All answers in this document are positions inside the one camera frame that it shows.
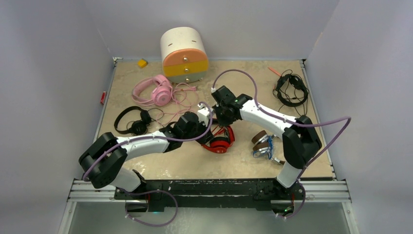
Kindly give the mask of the red black headphones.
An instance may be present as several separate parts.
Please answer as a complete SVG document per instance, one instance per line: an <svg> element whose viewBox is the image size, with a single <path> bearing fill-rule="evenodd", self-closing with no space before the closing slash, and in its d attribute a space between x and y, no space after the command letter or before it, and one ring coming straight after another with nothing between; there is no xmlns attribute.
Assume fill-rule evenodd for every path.
<svg viewBox="0 0 413 234"><path fill-rule="evenodd" d="M214 138L201 146L213 153L224 154L235 142L235 135L231 126L216 126L212 130Z"/></svg>

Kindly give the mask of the brown leather silver headphones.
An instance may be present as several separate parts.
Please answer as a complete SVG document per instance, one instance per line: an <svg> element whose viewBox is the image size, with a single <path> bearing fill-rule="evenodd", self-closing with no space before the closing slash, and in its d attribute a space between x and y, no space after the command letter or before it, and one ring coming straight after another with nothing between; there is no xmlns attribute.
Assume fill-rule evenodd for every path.
<svg viewBox="0 0 413 234"><path fill-rule="evenodd" d="M285 161L275 156L275 146L273 143L274 135L268 134L265 130L258 132L252 139L253 143L252 156L254 158L265 157L268 160L275 161L284 165Z"/></svg>

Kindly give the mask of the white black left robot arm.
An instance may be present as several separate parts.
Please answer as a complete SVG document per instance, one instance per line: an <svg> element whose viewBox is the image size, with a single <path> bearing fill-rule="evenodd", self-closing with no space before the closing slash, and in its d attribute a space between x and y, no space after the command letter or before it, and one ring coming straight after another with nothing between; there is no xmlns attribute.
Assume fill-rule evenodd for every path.
<svg viewBox="0 0 413 234"><path fill-rule="evenodd" d="M210 133L214 113L201 109L196 114L183 114L173 125L151 134L116 137L111 132L101 135L79 158L84 170L83 181L99 189L112 185L132 199L145 194L144 178L134 170L126 170L126 161L155 153L174 151L188 141L204 141Z"/></svg>

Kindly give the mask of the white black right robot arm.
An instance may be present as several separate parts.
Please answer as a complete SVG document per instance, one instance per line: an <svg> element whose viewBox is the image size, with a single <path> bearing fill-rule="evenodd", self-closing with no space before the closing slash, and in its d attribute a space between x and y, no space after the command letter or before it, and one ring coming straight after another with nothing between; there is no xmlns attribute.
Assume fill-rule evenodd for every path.
<svg viewBox="0 0 413 234"><path fill-rule="evenodd" d="M211 94L216 101L213 109L220 125L244 120L269 130L281 139L285 163L276 177L273 191L279 198L290 195L306 164L322 147L311 119L283 115L245 94L236 97L226 86L213 88Z"/></svg>

